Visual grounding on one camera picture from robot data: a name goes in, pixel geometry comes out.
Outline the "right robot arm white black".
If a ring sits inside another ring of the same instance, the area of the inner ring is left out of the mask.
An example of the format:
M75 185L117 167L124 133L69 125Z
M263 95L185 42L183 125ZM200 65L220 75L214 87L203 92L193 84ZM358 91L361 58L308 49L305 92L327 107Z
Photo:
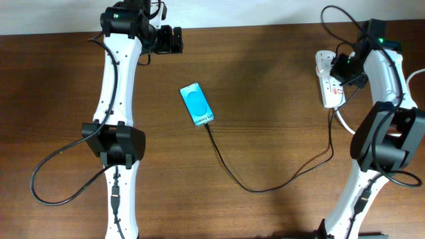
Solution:
M369 85L373 107L351 140L352 167L333 212L321 221L316 238L359 238L359 229L379 191L400 185L424 137L424 112L413 101L402 71L399 42L385 38L386 23L370 19L358 26L350 55L316 54L322 92L338 94L344 85Z

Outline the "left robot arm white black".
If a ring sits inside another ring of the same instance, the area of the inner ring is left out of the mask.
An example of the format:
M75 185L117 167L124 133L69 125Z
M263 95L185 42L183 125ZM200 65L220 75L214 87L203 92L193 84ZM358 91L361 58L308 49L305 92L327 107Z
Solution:
M106 238L138 238L135 216L137 170L145 153L145 133L133 126L133 87L140 56L181 54L182 30L162 25L163 1L119 1L100 16L105 51L98 106L82 136L100 159L108 194Z

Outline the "blue Galaxy smartphone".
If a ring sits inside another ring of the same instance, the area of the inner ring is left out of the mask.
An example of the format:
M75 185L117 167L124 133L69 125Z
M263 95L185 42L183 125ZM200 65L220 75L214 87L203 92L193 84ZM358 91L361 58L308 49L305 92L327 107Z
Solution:
M181 97L195 126L214 120L214 114L198 82L181 88Z

